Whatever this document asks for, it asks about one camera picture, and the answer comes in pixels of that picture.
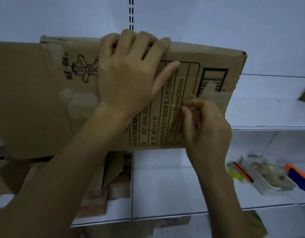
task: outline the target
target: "person's left arm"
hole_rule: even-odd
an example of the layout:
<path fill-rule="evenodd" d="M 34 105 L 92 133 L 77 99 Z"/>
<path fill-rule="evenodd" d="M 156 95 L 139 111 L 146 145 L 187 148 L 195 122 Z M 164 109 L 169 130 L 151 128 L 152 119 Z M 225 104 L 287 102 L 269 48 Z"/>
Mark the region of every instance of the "person's left arm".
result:
<path fill-rule="evenodd" d="M 71 142 L 0 212 L 0 238 L 57 237 L 70 227 L 107 152 L 180 65 L 173 62 L 154 78 L 169 46 L 167 38 L 130 30 L 101 39 L 101 103 Z"/>

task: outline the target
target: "cartoon boy logo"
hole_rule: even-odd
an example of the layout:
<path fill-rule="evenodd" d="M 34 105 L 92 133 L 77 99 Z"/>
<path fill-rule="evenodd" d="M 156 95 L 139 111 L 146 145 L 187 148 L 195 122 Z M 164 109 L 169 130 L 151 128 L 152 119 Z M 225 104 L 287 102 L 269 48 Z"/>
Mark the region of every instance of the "cartoon boy logo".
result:
<path fill-rule="evenodd" d="M 72 72 L 75 75 L 79 75 L 82 77 L 83 82 L 89 81 L 89 76 L 94 75 L 97 76 L 97 63 L 99 59 L 95 59 L 95 63 L 87 64 L 83 55 L 78 55 L 78 61 L 72 63 L 71 68 Z"/>

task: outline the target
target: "basket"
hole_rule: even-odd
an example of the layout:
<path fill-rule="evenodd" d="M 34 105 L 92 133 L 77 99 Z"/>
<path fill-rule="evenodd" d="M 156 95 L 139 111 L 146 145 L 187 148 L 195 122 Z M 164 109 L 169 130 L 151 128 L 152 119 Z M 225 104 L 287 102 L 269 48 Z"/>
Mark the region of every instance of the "basket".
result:
<path fill-rule="evenodd" d="M 271 186 L 251 165 L 253 161 L 256 161 L 255 158 L 258 157 L 260 160 L 263 160 L 266 163 L 269 162 L 269 160 L 263 156 L 248 155 L 248 156 L 242 156 L 239 164 L 245 169 L 246 173 L 254 180 L 253 185 L 258 189 L 258 191 L 262 195 L 264 196 L 279 195 L 281 194 L 282 191 L 289 191 L 294 189 L 294 188 L 282 189 L 279 187 Z M 288 182 L 291 182 L 294 187 L 297 187 L 297 185 L 288 176 L 286 176 L 285 179 L 287 179 Z"/>

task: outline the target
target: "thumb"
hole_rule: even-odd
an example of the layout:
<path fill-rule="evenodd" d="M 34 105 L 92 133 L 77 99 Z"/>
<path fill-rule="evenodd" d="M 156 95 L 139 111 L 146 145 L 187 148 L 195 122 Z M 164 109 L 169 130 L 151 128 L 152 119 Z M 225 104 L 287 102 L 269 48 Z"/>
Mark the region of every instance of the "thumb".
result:
<path fill-rule="evenodd" d="M 190 109 L 184 105 L 181 106 L 181 112 L 184 119 L 183 134 L 187 142 L 190 143 L 193 141 L 196 135 L 196 129 L 193 122 L 193 114 Z"/>
<path fill-rule="evenodd" d="M 174 61 L 163 68 L 159 75 L 155 78 L 152 85 L 152 95 L 155 96 L 159 90 L 164 86 L 171 74 L 180 66 L 179 61 Z"/>

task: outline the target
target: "forearm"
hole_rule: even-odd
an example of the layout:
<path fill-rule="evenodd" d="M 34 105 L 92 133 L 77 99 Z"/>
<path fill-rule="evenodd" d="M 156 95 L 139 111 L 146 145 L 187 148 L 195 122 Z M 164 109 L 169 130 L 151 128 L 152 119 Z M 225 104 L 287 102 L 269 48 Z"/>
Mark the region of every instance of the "forearm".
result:
<path fill-rule="evenodd" d="M 254 237 L 237 199 L 233 178 L 226 170 L 218 175 L 198 175 L 208 208 L 213 237 Z"/>
<path fill-rule="evenodd" d="M 0 212 L 0 237 L 54 237 L 69 228 L 95 170 L 129 121 L 99 106 L 72 141 Z"/>

